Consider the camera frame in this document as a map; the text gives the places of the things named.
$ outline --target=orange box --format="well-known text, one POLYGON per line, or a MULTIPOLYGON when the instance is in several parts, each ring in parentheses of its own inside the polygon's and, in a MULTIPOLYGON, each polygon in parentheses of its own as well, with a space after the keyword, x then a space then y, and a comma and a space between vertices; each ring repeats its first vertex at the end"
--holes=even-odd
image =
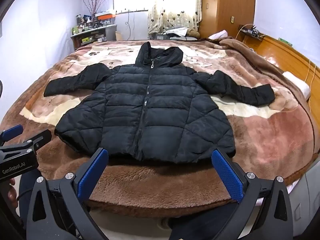
POLYGON ((98 20, 107 20, 114 17, 116 17, 114 14, 109 13, 109 14, 98 16, 98 20))

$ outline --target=bed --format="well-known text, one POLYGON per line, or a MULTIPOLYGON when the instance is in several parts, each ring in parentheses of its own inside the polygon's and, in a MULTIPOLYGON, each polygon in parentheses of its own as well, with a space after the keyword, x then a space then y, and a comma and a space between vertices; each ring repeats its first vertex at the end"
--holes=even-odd
MULTIPOLYGON (((233 39, 215 41, 150 41, 151 46, 179 46, 183 64, 196 71, 221 70, 238 84, 255 87, 270 83, 276 100, 270 106, 248 106, 213 95, 234 131, 236 156, 244 171, 260 178, 280 175, 285 183, 297 181, 317 158, 319 134, 302 92, 277 67, 233 39)), ((0 129, 22 124, 17 143, 50 129, 70 108, 92 93, 80 90, 68 95, 43 97, 52 79, 72 76, 87 65, 102 62, 110 68, 135 61, 144 41, 104 42, 78 49, 34 82, 12 105, 0 129)), ((75 153, 56 136, 38 152, 39 170, 46 179, 75 171, 88 157, 75 153)), ((230 202, 230 196, 210 161, 167 164, 111 159, 89 205, 132 217, 174 217, 230 202)))
MULTIPOLYGON (((283 75, 299 86, 308 101, 318 127, 320 127, 319 68, 291 46, 270 36, 265 36, 262 41, 246 36, 243 42, 258 55, 278 67, 280 71, 284 71, 283 75)), ((305 231, 320 207, 319 177, 320 158, 318 157, 295 187, 291 185, 288 189, 292 190, 290 191, 290 202, 293 214, 294 236, 300 235, 305 231)))

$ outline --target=heart-patterned curtain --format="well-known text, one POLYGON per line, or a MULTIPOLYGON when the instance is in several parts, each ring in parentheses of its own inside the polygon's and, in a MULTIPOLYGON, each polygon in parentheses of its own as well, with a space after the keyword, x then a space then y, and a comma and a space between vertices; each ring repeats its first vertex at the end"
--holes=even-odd
POLYGON ((201 0, 151 0, 148 32, 162 33, 172 27, 198 30, 202 20, 201 0))

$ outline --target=zipper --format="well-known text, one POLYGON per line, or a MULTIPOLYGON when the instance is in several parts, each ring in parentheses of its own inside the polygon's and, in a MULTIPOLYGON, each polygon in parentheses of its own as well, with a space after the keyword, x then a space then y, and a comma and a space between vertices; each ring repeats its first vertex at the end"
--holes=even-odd
MULTIPOLYGON (((154 67, 154 61, 152 61, 152 65, 151 65, 151 69, 153 69, 154 67)), ((137 150, 138 150, 138 142, 139 142, 139 139, 141 137, 141 132, 142 132, 142 125, 143 125, 143 121, 144 121, 144 118, 145 118, 145 113, 146 113, 146 106, 147 106, 147 102, 148 102, 148 99, 149 99, 149 89, 150 89, 150 82, 151 82, 151 76, 152 76, 152 70, 150 70, 150 73, 149 73, 149 80, 148 80, 148 85, 147 85, 147 89, 146 89, 146 95, 144 97, 144 103, 143 103, 143 108, 142 108, 142 113, 141 113, 141 117, 140 117, 140 123, 139 123, 139 131, 138 131, 138 134, 137 134, 137 137, 135 139, 135 147, 134 147, 134 152, 133 152, 133 155, 136 155, 137 153, 137 150)))

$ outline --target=jacket hood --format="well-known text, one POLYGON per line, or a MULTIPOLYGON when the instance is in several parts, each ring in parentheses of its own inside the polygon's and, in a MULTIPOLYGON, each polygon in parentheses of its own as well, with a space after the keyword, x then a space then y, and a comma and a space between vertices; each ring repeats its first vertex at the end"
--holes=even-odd
POLYGON ((168 49, 154 49, 150 42, 145 42, 139 51, 135 65, 151 67, 172 67, 182 62, 183 52, 178 47, 170 47, 168 49))

